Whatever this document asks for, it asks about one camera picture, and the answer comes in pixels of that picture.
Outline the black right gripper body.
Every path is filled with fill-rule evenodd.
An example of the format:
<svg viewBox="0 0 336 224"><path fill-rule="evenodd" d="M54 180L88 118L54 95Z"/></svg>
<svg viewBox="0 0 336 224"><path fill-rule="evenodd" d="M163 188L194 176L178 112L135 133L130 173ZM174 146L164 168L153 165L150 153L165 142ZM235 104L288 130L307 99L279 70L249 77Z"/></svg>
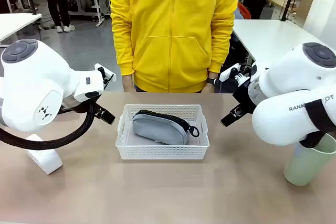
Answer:
<svg viewBox="0 0 336 224"><path fill-rule="evenodd" d="M233 97L238 102L238 105L234 108L234 115L245 115L247 113L252 114L256 105L251 100L248 94L248 87L251 81L248 79L241 84L234 92Z"/></svg>

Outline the pale green plastic cup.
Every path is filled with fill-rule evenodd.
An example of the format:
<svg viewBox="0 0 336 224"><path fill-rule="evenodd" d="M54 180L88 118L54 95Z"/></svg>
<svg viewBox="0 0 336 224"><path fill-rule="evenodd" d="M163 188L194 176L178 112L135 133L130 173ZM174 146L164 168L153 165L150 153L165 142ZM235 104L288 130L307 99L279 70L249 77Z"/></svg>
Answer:
<svg viewBox="0 0 336 224"><path fill-rule="evenodd" d="M313 148L298 143L285 165L285 179L296 186L309 184L333 157L336 156L336 138L325 134Z"/></svg>

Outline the orange jacket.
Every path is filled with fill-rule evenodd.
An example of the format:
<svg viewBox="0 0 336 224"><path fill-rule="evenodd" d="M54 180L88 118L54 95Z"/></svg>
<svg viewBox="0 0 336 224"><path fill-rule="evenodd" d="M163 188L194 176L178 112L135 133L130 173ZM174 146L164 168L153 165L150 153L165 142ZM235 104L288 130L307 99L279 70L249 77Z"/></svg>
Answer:
<svg viewBox="0 0 336 224"><path fill-rule="evenodd" d="M237 7L243 19L251 19L250 11L246 6L244 6L241 2L238 2Z"/></svg>

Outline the person's left hand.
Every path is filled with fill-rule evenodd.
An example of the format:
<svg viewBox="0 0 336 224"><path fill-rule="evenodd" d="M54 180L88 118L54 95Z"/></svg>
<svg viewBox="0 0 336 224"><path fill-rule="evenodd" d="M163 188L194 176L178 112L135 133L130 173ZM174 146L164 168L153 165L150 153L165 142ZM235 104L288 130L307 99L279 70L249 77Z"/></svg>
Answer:
<svg viewBox="0 0 336 224"><path fill-rule="evenodd" d="M217 86L213 86L209 83L206 83L205 87L202 89L201 93L214 93L215 92L215 88Z"/></svg>

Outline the grey zipper pouch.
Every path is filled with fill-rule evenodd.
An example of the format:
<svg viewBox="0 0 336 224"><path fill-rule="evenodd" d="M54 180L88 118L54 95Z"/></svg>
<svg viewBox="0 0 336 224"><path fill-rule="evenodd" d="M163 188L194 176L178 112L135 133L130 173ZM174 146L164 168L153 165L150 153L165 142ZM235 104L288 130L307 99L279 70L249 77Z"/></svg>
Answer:
<svg viewBox="0 0 336 224"><path fill-rule="evenodd" d="M132 120L133 132L166 145L186 145L190 136L199 137L197 127L174 115L140 110Z"/></svg>

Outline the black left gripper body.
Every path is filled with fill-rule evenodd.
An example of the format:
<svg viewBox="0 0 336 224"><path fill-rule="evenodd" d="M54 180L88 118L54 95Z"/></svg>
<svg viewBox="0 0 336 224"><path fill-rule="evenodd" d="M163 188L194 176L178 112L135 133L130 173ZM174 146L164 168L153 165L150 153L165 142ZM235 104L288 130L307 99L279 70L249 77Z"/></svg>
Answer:
<svg viewBox="0 0 336 224"><path fill-rule="evenodd" d="M89 108L92 106L94 114L97 114L98 105L97 100L101 97L101 95L98 95L96 97L90 98L88 100L85 100L83 102L77 101L72 95L68 96L63 99L62 104L64 107L67 107L71 109L72 111L75 111L76 113L87 113L89 111Z"/></svg>

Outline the person's left forearm yellow sleeve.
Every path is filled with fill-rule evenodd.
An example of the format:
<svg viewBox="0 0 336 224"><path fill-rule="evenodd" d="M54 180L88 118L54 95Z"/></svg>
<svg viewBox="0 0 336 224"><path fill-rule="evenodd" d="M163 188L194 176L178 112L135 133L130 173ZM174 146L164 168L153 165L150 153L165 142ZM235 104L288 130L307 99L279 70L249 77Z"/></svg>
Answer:
<svg viewBox="0 0 336 224"><path fill-rule="evenodd" d="M209 72L219 73L228 56L234 20L213 19L211 22L211 64Z"/></svg>

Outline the large white side table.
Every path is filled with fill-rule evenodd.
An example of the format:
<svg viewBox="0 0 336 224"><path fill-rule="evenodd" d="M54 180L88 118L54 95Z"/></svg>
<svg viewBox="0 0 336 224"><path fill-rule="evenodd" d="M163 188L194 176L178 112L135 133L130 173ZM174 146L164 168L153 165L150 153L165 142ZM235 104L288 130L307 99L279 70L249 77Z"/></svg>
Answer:
<svg viewBox="0 0 336 224"><path fill-rule="evenodd" d="M248 51L248 63L270 65L299 44L325 44L292 22L275 19L237 19L233 32Z"/></svg>

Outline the person's right forearm yellow sleeve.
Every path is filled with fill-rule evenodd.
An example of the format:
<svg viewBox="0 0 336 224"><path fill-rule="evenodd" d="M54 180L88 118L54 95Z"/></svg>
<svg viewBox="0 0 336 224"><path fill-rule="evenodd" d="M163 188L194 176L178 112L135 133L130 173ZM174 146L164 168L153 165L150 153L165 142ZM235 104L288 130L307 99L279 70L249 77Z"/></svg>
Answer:
<svg viewBox="0 0 336 224"><path fill-rule="evenodd" d="M114 48L117 64L122 76L132 75L133 48L131 43L131 25L125 22L112 22Z"/></svg>

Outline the person in yellow hoodie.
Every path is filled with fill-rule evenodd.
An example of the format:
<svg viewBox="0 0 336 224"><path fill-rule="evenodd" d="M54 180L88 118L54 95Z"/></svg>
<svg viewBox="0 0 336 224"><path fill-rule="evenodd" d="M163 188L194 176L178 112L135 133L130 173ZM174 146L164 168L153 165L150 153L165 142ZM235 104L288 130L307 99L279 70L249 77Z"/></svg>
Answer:
<svg viewBox="0 0 336 224"><path fill-rule="evenodd" d="M135 91L198 93L219 73L211 22L234 20L237 0L110 0L112 22L131 25Z"/></svg>

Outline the wooden background table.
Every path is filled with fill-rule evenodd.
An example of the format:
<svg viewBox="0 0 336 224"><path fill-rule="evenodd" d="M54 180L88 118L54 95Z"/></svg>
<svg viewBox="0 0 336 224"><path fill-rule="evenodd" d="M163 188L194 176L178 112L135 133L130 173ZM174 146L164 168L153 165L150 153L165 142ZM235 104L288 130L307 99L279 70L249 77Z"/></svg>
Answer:
<svg viewBox="0 0 336 224"><path fill-rule="evenodd" d="M288 0L267 0L269 3L277 5L281 8L285 8L287 5ZM289 8L297 8L297 5L294 1L290 2Z"/></svg>

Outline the person's right hand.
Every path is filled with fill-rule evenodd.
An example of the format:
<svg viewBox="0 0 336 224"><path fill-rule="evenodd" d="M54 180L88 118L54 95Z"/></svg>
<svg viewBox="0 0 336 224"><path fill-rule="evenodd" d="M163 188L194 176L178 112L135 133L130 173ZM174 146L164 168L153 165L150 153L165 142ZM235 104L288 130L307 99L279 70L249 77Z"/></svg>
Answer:
<svg viewBox="0 0 336 224"><path fill-rule="evenodd" d="M124 92L134 92L135 91L132 75L122 76L122 85L123 85Z"/></svg>

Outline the white perforated plastic basket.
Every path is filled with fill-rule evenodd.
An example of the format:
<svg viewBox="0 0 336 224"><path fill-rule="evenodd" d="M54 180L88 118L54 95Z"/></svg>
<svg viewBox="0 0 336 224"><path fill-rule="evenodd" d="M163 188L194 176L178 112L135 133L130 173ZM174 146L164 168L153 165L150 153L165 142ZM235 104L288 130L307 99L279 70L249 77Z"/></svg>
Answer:
<svg viewBox="0 0 336 224"><path fill-rule="evenodd" d="M167 145L134 134L133 117L140 110L180 117L199 130L185 145ZM122 159L203 159L210 146L208 127L199 104L126 104L117 127L116 148Z"/></svg>

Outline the small white side table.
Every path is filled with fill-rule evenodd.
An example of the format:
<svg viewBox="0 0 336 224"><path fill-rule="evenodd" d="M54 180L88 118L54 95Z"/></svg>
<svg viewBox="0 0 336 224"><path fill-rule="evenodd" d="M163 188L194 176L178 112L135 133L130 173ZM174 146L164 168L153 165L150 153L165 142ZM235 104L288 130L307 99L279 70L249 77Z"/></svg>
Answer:
<svg viewBox="0 0 336 224"><path fill-rule="evenodd" d="M0 14L0 42L14 35L17 31L32 24L42 17L42 14L8 13Z"/></svg>

